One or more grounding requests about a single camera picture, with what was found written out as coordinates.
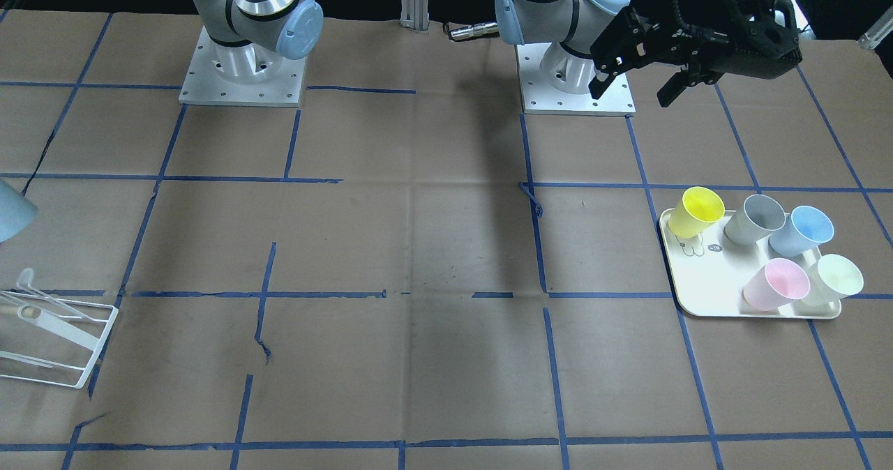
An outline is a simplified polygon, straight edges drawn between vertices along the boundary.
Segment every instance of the rectangular tray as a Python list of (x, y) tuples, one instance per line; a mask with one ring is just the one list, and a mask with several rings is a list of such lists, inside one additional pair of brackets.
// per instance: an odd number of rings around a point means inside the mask
[[(830, 320), (840, 315), (840, 301), (811, 307), (799, 301), (775, 311), (760, 311), (744, 301), (741, 291), (772, 258), (781, 257), (762, 238), (755, 245), (738, 245), (723, 233), (734, 210), (727, 210), (718, 223), (695, 238), (679, 238), (667, 222), (673, 209), (664, 210), (658, 221), (663, 249), (670, 264), (670, 279), (682, 308), (696, 317), (813, 318)], [(822, 253), (808, 250), (790, 260), (804, 269), (813, 266)]]

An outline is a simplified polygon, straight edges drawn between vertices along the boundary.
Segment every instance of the plastic cup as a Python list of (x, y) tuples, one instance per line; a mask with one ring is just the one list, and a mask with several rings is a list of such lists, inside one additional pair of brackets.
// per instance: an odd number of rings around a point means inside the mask
[(679, 238), (692, 238), (723, 218), (723, 199), (708, 188), (695, 186), (682, 193), (667, 225)]
[(36, 215), (38, 207), (0, 180), (0, 242), (7, 241), (25, 229)]
[(747, 304), (761, 311), (800, 301), (809, 293), (809, 276), (797, 263), (776, 257), (760, 268), (744, 286), (742, 293)]
[(750, 195), (725, 226), (725, 235), (739, 245), (752, 245), (784, 227), (784, 209), (765, 195)]
[(794, 257), (832, 238), (832, 220), (814, 206), (801, 205), (790, 211), (784, 228), (769, 237), (769, 245), (784, 257)]
[(806, 270), (812, 289), (804, 304), (818, 307), (835, 299), (848, 298), (862, 291), (865, 280), (853, 261), (837, 254), (828, 254)]

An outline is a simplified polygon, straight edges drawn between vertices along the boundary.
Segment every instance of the pink cup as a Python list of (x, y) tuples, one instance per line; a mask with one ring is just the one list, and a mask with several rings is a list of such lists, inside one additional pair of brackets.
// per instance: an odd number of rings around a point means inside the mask
[(747, 304), (761, 311), (773, 311), (781, 305), (806, 298), (809, 276), (797, 263), (784, 257), (771, 259), (744, 286)]

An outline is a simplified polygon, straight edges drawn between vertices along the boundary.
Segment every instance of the white wire rack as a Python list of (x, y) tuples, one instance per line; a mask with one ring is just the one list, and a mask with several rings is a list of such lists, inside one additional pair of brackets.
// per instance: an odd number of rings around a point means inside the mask
[(0, 349), (0, 365), (12, 365), (0, 369), (0, 378), (82, 388), (108, 340), (118, 308), (55, 298), (35, 289), (33, 282), (34, 270), (26, 268), (16, 290), (0, 290), (0, 347), (7, 349)]

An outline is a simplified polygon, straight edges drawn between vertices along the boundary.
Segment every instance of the tray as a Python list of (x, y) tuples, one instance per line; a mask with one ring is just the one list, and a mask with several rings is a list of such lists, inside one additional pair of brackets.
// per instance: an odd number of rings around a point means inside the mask
[[(795, 301), (773, 311), (761, 311), (744, 301), (741, 290), (767, 261), (781, 257), (762, 238), (755, 245), (738, 245), (723, 233), (734, 210), (725, 211), (718, 223), (695, 238), (679, 238), (667, 227), (673, 209), (664, 210), (658, 220), (663, 249), (670, 264), (670, 280), (682, 308), (696, 317), (812, 318), (830, 320), (840, 315), (840, 301), (811, 307)], [(822, 253), (817, 248), (791, 261), (806, 269)]]

